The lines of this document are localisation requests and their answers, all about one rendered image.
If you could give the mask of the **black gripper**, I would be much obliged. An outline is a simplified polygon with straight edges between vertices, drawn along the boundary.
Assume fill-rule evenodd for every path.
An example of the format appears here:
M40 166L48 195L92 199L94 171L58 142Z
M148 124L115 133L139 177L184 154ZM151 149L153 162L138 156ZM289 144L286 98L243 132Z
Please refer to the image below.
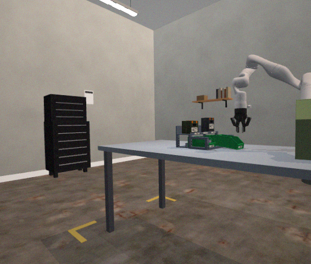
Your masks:
M247 116L247 109L246 108L235 108L235 115L233 118L230 118L232 121L233 126L236 127L236 132L239 133L239 124L242 123L242 133L245 132L245 127L249 125L251 121L251 117ZM236 122L235 122L236 119ZM245 120L247 121L245 122Z

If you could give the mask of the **olive green case with orange latches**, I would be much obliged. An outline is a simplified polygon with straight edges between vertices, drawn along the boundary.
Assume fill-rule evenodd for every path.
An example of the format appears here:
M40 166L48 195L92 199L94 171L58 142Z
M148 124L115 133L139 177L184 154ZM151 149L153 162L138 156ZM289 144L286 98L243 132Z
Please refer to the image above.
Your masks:
M198 133L198 121L182 121L182 134Z

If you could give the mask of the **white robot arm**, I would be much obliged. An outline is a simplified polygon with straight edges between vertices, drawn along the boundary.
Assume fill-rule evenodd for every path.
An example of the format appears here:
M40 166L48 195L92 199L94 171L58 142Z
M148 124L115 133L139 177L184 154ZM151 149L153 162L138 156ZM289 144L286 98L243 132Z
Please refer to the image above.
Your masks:
M305 73L300 81L283 65L270 62L256 55L249 55L246 60L246 69L241 71L238 76L240 78L234 78L232 80L232 87L235 93L235 108L251 108L251 105L247 105L246 102L246 92L239 91L238 88L247 87L249 85L249 78L258 69L259 65L264 68L270 77L299 89L300 100L311 99L311 73Z

